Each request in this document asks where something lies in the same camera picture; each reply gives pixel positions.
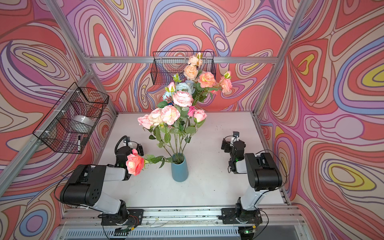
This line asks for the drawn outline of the red pink rose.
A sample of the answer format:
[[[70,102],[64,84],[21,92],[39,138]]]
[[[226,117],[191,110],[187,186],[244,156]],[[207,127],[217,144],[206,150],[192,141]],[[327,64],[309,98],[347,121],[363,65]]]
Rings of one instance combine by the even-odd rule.
[[[172,157],[166,158],[164,156],[145,155],[140,156],[137,150],[132,150],[132,153],[127,156],[126,167],[128,173],[137,176],[146,167],[146,165],[161,163],[160,168],[165,163],[172,163]]]

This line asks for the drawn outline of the pink bud rose stem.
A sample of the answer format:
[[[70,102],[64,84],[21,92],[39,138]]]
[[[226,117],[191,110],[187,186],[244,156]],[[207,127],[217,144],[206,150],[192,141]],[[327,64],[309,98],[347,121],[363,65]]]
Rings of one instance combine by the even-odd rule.
[[[150,132],[151,124],[150,124],[150,120],[149,120],[149,115],[144,115],[143,117],[139,117],[138,118],[138,122],[139,122],[139,125],[141,125],[143,127],[143,129],[148,130]],[[171,126],[171,124],[168,123],[168,122],[165,122],[164,120],[163,120],[163,124],[164,125],[161,126],[161,128],[160,128],[161,135],[162,135],[162,132],[163,132],[165,134],[164,137],[167,135],[168,136],[168,140],[169,140],[170,139],[170,126]],[[169,142],[166,142],[165,140],[164,140],[164,142],[165,142],[164,149],[171,156],[171,153],[167,149],[167,145],[168,145]]]

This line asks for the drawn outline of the magenta pink rose stem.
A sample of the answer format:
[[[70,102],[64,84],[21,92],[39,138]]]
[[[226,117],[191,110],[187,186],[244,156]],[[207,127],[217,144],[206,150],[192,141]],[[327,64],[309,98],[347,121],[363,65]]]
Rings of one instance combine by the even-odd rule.
[[[189,107],[188,118],[184,127],[185,144],[182,148],[182,151],[184,151],[187,144],[190,143],[192,136],[195,135],[199,128],[204,124],[206,118],[207,114],[204,110],[196,109],[194,106]]]

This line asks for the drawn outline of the teal ceramic vase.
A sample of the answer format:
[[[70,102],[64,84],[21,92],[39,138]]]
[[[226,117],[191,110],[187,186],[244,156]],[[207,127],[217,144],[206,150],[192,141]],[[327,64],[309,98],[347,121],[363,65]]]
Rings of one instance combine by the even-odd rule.
[[[186,157],[181,153],[172,156],[171,172],[174,181],[184,182],[189,176],[188,164]]]

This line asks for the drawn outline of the pink white carnation spray stem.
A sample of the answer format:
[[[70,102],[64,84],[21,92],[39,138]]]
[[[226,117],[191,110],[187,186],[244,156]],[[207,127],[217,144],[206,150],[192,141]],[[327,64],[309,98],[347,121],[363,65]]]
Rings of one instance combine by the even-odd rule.
[[[168,136],[163,136],[166,142],[169,142],[167,147],[171,149],[171,155],[176,153],[184,154],[182,148],[185,144],[184,127],[188,118],[189,107],[192,106],[193,96],[188,92],[177,91],[175,92],[170,101],[162,101],[162,115],[163,120],[171,124],[170,126],[170,139]]]

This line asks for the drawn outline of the pale blue white spray stem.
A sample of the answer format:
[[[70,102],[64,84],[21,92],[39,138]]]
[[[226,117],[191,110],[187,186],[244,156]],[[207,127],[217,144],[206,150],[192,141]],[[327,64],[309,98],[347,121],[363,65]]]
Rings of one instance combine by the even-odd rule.
[[[165,93],[163,95],[164,101],[170,101],[172,95],[177,91],[183,91],[188,92],[189,94],[193,94],[195,92],[194,88],[194,81],[192,80],[186,80],[184,82],[177,82],[177,85],[175,82],[171,82],[167,87],[165,87]]]

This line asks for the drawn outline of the cream peach rose stem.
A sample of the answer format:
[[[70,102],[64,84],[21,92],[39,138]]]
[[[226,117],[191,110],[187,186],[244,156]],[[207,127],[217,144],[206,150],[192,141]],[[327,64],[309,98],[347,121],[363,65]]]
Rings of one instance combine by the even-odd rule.
[[[199,69],[203,64],[201,52],[189,57],[187,66],[184,68],[184,76],[188,81],[195,81],[199,74]]]

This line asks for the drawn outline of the large peach double rose stem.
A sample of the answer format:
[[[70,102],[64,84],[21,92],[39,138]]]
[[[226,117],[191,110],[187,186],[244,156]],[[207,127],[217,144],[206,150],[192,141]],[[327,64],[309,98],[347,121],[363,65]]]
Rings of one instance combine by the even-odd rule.
[[[202,73],[195,83],[195,93],[193,94],[192,106],[202,103],[208,96],[213,96],[218,92],[228,94],[232,91],[232,72],[227,71],[217,82],[215,76],[210,72]]]

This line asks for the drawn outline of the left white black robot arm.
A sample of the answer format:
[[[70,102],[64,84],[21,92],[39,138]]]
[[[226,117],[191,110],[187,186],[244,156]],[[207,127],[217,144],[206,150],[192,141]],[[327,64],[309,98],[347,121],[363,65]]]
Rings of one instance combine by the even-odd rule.
[[[142,145],[138,144],[135,149],[129,146],[115,148],[114,165],[78,165],[61,190],[59,201],[100,212],[98,218],[103,227],[126,226],[132,230],[141,225],[143,210],[128,210],[125,201],[115,199],[103,190],[104,183],[130,179],[133,171],[128,170],[126,162],[131,154],[142,157]]]

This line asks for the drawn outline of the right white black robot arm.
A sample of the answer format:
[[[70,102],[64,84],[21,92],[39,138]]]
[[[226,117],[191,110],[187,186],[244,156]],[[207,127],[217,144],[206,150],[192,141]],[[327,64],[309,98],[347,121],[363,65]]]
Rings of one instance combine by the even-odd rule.
[[[221,149],[230,154],[228,172],[247,175],[249,186],[239,197],[234,208],[222,208],[219,219],[223,224],[260,225],[262,220],[259,204],[269,192],[283,186],[283,177],[270,153],[260,151],[256,154],[245,152],[245,142],[232,137],[223,138]]]

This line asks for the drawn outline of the black marker pen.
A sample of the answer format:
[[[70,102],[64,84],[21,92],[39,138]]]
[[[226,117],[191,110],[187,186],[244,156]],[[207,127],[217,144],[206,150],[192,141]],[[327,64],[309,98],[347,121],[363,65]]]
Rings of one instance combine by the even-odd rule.
[[[82,152],[81,135],[78,136],[77,148],[78,148],[78,153],[80,154]]]

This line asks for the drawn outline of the silver tape roll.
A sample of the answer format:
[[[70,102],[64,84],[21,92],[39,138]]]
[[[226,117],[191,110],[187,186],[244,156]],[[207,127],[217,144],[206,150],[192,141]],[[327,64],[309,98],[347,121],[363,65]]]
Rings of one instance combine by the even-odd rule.
[[[70,121],[70,128],[75,133],[89,134],[94,126],[95,122],[89,117],[76,115]]]

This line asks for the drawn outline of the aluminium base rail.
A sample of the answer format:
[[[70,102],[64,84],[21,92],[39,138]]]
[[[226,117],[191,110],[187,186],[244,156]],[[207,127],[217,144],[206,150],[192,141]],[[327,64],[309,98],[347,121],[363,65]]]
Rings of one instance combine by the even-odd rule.
[[[141,224],[128,233],[117,226],[102,226],[96,213],[71,209],[65,213],[52,240],[311,240],[302,214],[289,206],[262,207],[262,222],[225,225],[222,207],[144,208],[129,220]]]

